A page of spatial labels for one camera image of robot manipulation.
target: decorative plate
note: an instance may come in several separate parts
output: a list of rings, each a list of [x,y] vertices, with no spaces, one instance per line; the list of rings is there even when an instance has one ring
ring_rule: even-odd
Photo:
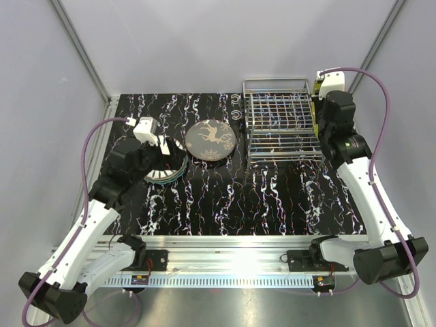
[[[186,149],[200,160],[218,161],[236,146],[233,129],[226,123],[208,119],[192,126],[186,133]]]

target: gray wall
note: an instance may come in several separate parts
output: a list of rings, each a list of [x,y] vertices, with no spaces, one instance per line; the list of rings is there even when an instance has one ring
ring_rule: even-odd
[[[110,94],[360,65],[393,0],[62,0]]]
[[[66,235],[80,150],[104,103],[48,1],[0,1],[0,316],[21,326],[24,271]]]
[[[414,236],[424,236],[430,252],[419,266],[422,293],[436,322],[436,3],[409,1],[371,71],[390,90],[392,116],[377,169],[401,218]],[[375,146],[384,100],[368,78],[356,91],[356,121]]]

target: metal dish rack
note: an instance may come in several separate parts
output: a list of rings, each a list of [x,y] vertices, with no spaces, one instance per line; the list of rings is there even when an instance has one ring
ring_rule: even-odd
[[[290,84],[296,83],[300,88],[290,89]],[[268,87],[259,89],[248,84]],[[243,83],[243,95],[247,169],[253,164],[322,160],[321,144],[314,132],[307,79],[248,79]]]

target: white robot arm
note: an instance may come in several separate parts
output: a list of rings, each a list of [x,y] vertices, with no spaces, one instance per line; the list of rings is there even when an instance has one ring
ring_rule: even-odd
[[[352,95],[344,89],[343,72],[323,76],[318,72],[313,94],[318,136],[324,156],[344,180],[356,203],[368,242],[347,242],[336,236],[325,236],[313,240],[309,251],[313,261],[338,262],[355,269],[365,283],[372,284],[411,272],[411,264],[397,233],[406,240],[416,264],[429,248],[424,238],[414,238],[400,219],[375,169],[375,180],[371,181],[372,153],[365,139],[354,129],[356,106]],[[382,202],[394,218],[394,227],[376,196],[373,183],[377,183]]]
[[[120,237],[113,248],[94,262],[86,265],[86,260],[100,236],[124,209],[125,196],[132,187],[144,179],[151,183],[154,178],[157,183],[170,182],[183,173],[187,160],[185,150],[177,140],[154,135],[156,126],[153,118],[141,118],[134,129],[135,138],[126,138],[113,148],[89,193],[85,225],[82,225],[82,211],[50,259],[37,273],[25,272],[18,282],[29,298],[42,283],[42,277],[51,271],[32,305],[64,324],[71,323],[80,315],[88,297],[111,276],[124,268],[140,268],[146,264],[146,244],[133,235]],[[73,245],[68,248],[77,233]],[[53,268],[67,248],[66,254]]]

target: black marble surface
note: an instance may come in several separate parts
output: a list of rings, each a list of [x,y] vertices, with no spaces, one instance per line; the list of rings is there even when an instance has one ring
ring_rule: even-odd
[[[170,185],[143,182],[131,191],[123,214],[107,234],[303,235],[365,234],[344,182],[331,166],[299,161],[254,166],[245,176],[246,150],[239,94],[122,95],[115,116],[152,116],[158,134],[184,144],[189,128],[204,119],[232,127],[237,145],[220,167],[190,158],[183,178]],[[112,126],[105,158],[133,127]]]

